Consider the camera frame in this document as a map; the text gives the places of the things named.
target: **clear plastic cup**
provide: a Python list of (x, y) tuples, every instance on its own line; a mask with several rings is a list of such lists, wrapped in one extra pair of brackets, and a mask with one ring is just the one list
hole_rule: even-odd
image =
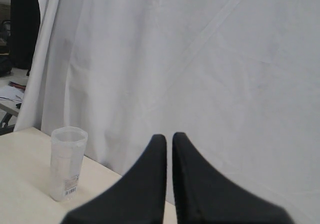
[(63, 127), (51, 135), (50, 196), (56, 201), (76, 193), (88, 134), (76, 127)]

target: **barcode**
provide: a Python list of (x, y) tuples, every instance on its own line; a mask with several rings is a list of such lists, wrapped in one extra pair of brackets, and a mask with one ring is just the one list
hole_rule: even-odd
[(75, 189), (76, 189), (76, 187), (72, 188), (71, 190), (66, 191), (64, 195), (70, 195), (72, 192), (75, 191)]

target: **white fabric backdrop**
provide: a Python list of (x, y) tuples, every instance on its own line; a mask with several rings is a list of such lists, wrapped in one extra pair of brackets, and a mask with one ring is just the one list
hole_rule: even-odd
[(230, 179), (320, 223), (320, 0), (39, 2), (16, 130), (83, 128), (86, 155), (121, 174), (152, 134), (170, 150), (185, 131)]

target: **plastic cup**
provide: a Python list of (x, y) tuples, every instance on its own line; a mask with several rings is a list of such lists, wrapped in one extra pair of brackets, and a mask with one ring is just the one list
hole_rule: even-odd
[(56, 201), (76, 193), (88, 134), (76, 127), (63, 127), (51, 135), (50, 196)]

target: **paper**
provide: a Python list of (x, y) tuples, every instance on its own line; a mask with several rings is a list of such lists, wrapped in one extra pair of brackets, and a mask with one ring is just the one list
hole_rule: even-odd
[(24, 91), (12, 86), (3, 86), (0, 88), (0, 100), (12, 100), (21, 102), (24, 98)]

